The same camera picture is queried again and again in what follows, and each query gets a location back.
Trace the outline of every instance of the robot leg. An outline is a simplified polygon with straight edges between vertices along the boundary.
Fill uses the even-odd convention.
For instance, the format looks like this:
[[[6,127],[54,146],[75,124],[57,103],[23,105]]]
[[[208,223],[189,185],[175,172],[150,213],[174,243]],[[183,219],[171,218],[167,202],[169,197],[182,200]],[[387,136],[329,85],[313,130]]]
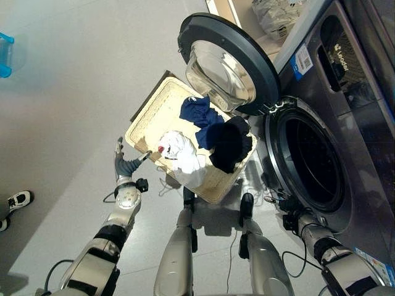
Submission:
[[[250,193],[243,195],[239,221],[243,226],[243,235],[240,239],[239,256],[249,259],[252,292],[293,296],[291,282],[277,249],[252,220],[253,205],[254,197]]]
[[[182,209],[156,274],[154,295],[190,296],[193,294],[192,252],[196,251],[196,232],[192,229],[194,194],[184,187],[184,209]]]

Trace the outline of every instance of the front-loading washing machine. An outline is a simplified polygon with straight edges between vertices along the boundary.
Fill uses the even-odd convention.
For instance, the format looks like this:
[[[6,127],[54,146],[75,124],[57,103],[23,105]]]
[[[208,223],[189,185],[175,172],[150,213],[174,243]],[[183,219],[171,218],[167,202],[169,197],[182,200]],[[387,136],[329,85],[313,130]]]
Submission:
[[[297,198],[393,286],[393,57],[372,64],[347,5],[320,13],[279,74],[250,36],[214,15],[186,18],[178,47],[195,90],[250,115],[273,199]]]

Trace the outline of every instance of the blue sticker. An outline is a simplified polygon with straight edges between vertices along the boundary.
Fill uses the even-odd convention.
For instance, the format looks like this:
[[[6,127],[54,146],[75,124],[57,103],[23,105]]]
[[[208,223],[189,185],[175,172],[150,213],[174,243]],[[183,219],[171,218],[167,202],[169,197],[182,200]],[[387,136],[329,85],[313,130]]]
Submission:
[[[395,287],[395,273],[391,265],[378,261],[357,247],[355,248],[355,252],[375,268],[387,286]]]
[[[291,63],[292,70],[294,71],[296,81],[302,79],[303,75],[313,67],[313,61],[310,58],[310,54],[305,44],[297,50],[289,62]]]

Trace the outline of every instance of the wicker basket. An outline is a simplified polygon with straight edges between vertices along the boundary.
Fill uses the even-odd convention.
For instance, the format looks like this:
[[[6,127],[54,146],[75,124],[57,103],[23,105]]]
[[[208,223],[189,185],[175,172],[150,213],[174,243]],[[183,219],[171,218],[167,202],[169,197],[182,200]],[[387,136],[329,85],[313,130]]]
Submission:
[[[140,152],[154,151],[150,159],[171,177],[175,178],[171,160],[161,156],[157,151],[157,143],[167,131],[182,132],[184,136],[190,138],[197,150],[197,154],[206,156],[207,174],[203,184],[197,188],[189,189],[204,200],[217,204],[228,193],[243,170],[248,158],[256,148],[257,140],[254,135],[249,133],[248,136],[252,137],[252,149],[241,163],[236,164],[237,168],[233,174],[227,174],[214,167],[209,158],[211,152],[205,149],[198,149],[198,143],[194,134],[200,129],[193,123],[179,118],[181,104],[189,96],[202,97],[175,77],[163,79],[148,97],[145,105],[134,116],[132,124],[126,132],[125,139],[127,143]],[[225,121],[230,119],[229,115],[222,112],[214,104],[210,104],[210,107],[214,108]]]

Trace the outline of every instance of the gray floor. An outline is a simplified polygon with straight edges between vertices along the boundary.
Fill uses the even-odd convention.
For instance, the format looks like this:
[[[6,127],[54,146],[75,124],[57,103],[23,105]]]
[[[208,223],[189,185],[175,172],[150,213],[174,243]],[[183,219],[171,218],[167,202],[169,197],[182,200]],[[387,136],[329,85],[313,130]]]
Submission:
[[[0,192],[31,189],[36,196],[0,233],[0,295],[34,295],[49,268],[75,258],[99,229],[111,209],[101,200],[114,190],[115,140],[166,69],[184,78],[177,35],[181,21],[197,11],[206,11],[203,0],[0,0],[0,31],[15,37],[15,72],[0,80]],[[137,156],[131,147],[125,152]],[[152,163],[136,177],[148,178],[150,189],[119,261],[115,295],[152,295],[182,207],[181,190],[160,196],[164,174]],[[195,221],[201,227],[195,295],[224,293],[238,197],[221,207],[199,206],[206,219]],[[229,219],[220,218],[224,213]],[[280,252],[302,253],[273,207],[262,204],[262,193],[255,218]],[[248,262],[237,249],[238,239],[230,292],[251,292]],[[288,261],[294,273],[302,265]],[[51,289],[66,267],[53,274]],[[296,295],[317,295],[324,286],[309,266],[292,282]]]

